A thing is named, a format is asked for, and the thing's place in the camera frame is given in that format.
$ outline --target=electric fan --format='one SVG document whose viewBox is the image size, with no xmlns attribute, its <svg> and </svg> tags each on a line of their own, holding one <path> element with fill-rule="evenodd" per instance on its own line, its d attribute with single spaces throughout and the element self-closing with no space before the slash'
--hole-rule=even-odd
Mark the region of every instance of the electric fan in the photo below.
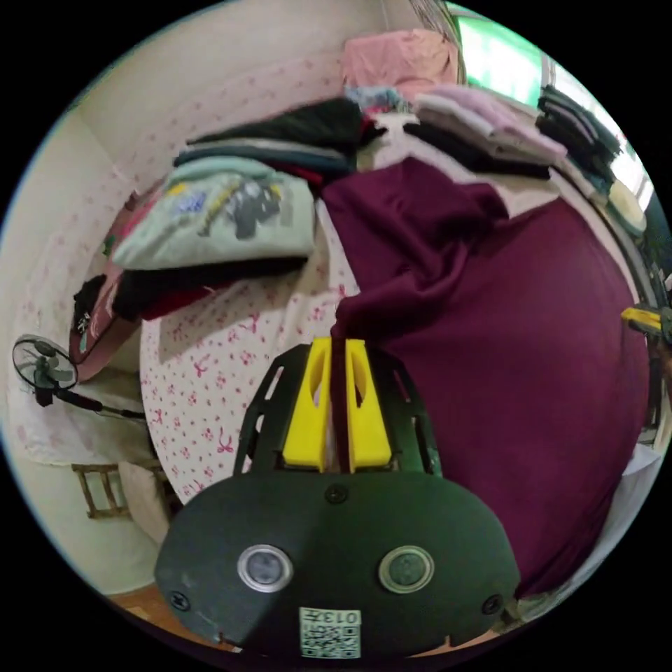
<svg viewBox="0 0 672 672">
<path fill-rule="evenodd" d="M 56 343 L 42 336 L 23 335 L 12 350 L 14 369 L 21 380 L 34 390 L 42 408 L 51 406 L 54 397 L 78 408 L 128 420 L 144 420 L 145 414 L 106 406 L 96 399 L 73 392 L 77 385 L 77 367 Z"/>
</svg>

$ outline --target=wooden floor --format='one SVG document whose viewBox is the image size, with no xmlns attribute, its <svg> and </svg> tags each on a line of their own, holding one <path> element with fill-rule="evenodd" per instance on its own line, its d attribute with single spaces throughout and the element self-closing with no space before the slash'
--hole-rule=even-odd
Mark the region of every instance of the wooden floor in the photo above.
<svg viewBox="0 0 672 672">
<path fill-rule="evenodd" d="M 126 593 L 124 595 L 114 595 L 110 599 L 126 611 L 130 611 L 134 616 L 149 621 L 152 625 L 167 630 L 170 634 L 184 637 L 192 642 L 205 644 L 216 649 L 231 651 L 231 644 L 215 644 L 192 634 L 186 628 L 180 625 L 180 622 L 173 615 L 170 607 L 165 603 L 155 584 L 141 588 L 140 590 Z"/>
</svg>

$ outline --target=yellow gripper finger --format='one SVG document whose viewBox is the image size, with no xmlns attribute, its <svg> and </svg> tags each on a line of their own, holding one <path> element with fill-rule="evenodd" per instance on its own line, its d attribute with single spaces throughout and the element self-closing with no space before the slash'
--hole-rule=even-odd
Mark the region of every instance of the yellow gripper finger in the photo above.
<svg viewBox="0 0 672 672">
<path fill-rule="evenodd" d="M 649 310 L 642 310 L 641 308 L 627 308 L 621 313 L 621 317 L 626 322 L 638 322 L 647 327 L 651 327 L 651 329 L 660 330 L 662 328 L 660 314 Z"/>
<path fill-rule="evenodd" d="M 316 338 L 308 355 L 282 451 L 287 466 L 317 469 L 320 473 L 324 471 L 330 380 L 331 339 Z M 319 398 L 315 401 L 318 390 Z"/>
<path fill-rule="evenodd" d="M 392 459 L 364 341 L 345 342 L 350 471 L 387 466 Z"/>
</svg>

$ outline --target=screw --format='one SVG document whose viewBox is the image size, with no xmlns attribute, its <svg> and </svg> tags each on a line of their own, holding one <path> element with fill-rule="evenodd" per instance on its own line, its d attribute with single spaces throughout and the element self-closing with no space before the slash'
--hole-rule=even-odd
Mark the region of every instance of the screw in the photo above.
<svg viewBox="0 0 672 672">
<path fill-rule="evenodd" d="M 486 616 L 492 616 L 502 608 L 503 604 L 504 599 L 501 595 L 490 595 L 490 597 L 485 602 L 483 602 L 481 611 Z"/>
<path fill-rule="evenodd" d="M 170 594 L 170 603 L 178 611 L 189 611 L 189 600 L 184 595 L 182 595 L 182 593 L 178 593 L 177 591 L 172 592 Z"/>
<path fill-rule="evenodd" d="M 348 489 L 338 483 L 330 485 L 324 493 L 325 499 L 329 504 L 343 504 L 348 498 Z"/>
</svg>

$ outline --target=curtain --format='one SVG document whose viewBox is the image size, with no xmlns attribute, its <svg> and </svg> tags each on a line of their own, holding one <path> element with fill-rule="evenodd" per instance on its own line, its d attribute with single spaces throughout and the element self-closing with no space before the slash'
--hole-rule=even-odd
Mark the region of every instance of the curtain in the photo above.
<svg viewBox="0 0 672 672">
<path fill-rule="evenodd" d="M 413 11 L 428 30 L 441 33 L 458 48 L 457 83 L 467 83 L 467 69 L 462 56 L 460 29 L 442 0 L 409 0 Z"/>
</svg>

